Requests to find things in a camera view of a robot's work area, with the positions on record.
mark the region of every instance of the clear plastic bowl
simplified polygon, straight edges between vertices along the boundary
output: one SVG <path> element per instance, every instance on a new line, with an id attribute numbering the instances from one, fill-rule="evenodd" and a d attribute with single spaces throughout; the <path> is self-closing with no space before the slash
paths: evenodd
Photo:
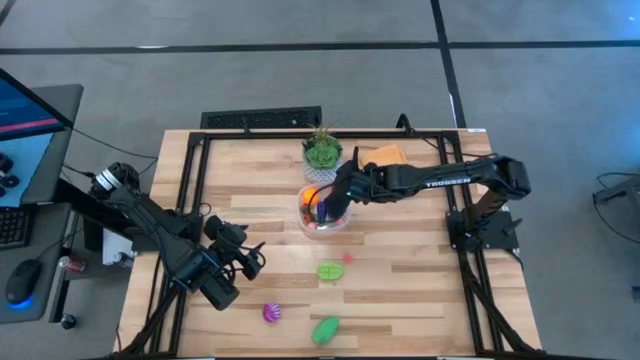
<path id="1" fill-rule="evenodd" d="M 342 229 L 344 229 L 345 226 L 347 226 L 347 224 L 349 223 L 349 219 L 351 218 L 351 214 L 349 212 L 349 209 L 347 209 L 347 211 L 344 213 L 344 215 L 342 215 L 342 217 L 340 218 L 342 220 L 341 224 L 336 224 L 335 222 L 329 222 L 327 224 L 323 224 L 323 225 L 318 225 L 316 228 L 311 228 L 308 227 L 307 224 L 304 221 L 304 215 L 302 215 L 302 212 L 300 211 L 300 207 L 302 207 L 302 194 L 305 192 L 305 190 L 307 189 L 319 189 L 323 186 L 325 186 L 327 184 L 311 184 L 311 185 L 307 185 L 305 187 L 303 187 L 300 192 L 298 193 L 298 197 L 297 197 L 297 206 L 296 206 L 296 210 L 297 210 L 297 216 L 296 219 L 298 219 L 298 225 L 300 225 L 300 228 L 302 229 L 302 231 L 306 232 L 307 234 L 312 234 L 312 235 L 331 235 L 333 233 L 336 233 Z M 322 191 L 320 191 L 316 197 L 318 198 L 318 200 L 324 200 L 327 196 L 329 196 L 329 194 L 331 193 L 331 187 L 328 187 Z"/>

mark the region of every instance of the soda can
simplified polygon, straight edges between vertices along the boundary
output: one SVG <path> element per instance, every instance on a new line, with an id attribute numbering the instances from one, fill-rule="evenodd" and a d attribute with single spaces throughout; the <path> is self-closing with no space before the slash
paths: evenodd
<path id="1" fill-rule="evenodd" d="M 60 258 L 58 266 L 67 271 L 81 273 L 87 268 L 87 262 L 77 256 L 63 256 Z"/>

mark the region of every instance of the green plastic egg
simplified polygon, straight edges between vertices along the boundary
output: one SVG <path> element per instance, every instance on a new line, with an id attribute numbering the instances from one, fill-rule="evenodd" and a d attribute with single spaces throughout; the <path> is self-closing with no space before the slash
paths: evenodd
<path id="1" fill-rule="evenodd" d="M 322 320 L 313 330 L 313 341 L 317 345 L 322 345 L 331 340 L 338 331 L 339 323 L 340 320 L 335 316 Z"/>

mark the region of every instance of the succulent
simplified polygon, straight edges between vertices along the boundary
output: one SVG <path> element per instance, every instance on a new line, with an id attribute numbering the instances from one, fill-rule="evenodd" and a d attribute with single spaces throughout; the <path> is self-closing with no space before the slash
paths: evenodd
<path id="1" fill-rule="evenodd" d="M 331 136 L 326 127 L 316 128 L 303 146 L 307 162 L 318 170 L 335 168 L 342 154 L 342 146 L 338 139 Z"/>

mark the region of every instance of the wooden tabletop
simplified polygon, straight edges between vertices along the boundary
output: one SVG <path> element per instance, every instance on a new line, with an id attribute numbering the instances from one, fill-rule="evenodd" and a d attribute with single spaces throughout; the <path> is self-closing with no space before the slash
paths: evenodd
<path id="1" fill-rule="evenodd" d="M 151 195 L 167 209 L 176 203 L 188 135 L 171 130 L 164 136 Z M 463 152 L 491 151 L 485 132 L 460 130 L 460 138 Z M 419 139 L 341 142 L 347 158 L 356 145 L 366 152 L 397 144 L 415 166 L 440 163 L 437 150 Z M 198 159 L 196 151 L 191 191 Z M 309 184 L 302 161 L 300 139 L 212 142 L 203 201 L 225 221 L 249 224 L 247 244 L 266 242 L 267 265 L 252 282 L 238 276 L 240 296 L 225 311 L 215 310 L 200 293 L 187 297 L 178 355 L 473 354 L 458 260 L 445 227 L 444 189 L 422 191 L 395 204 L 352 205 L 352 219 L 343 231 L 310 238 L 295 219 L 296 195 Z M 477 201 L 484 188 L 471 185 L 471 191 Z M 204 236 L 202 241 L 209 243 Z M 354 261 L 341 279 L 318 279 L 319 263 L 342 263 L 346 253 Z M 539 347 L 519 264 L 500 250 L 485 251 L 485 256 L 498 308 L 525 341 Z M 155 259 L 156 254 L 145 254 L 135 260 L 120 321 L 123 344 L 144 324 Z M 275 325 L 262 319 L 267 302 L 282 305 L 282 319 Z M 340 328 L 331 342 L 318 347 L 311 333 L 328 316 L 339 317 Z M 485 346 L 491 348 L 483 310 L 480 320 Z M 164 329 L 166 349 L 169 322 Z"/>

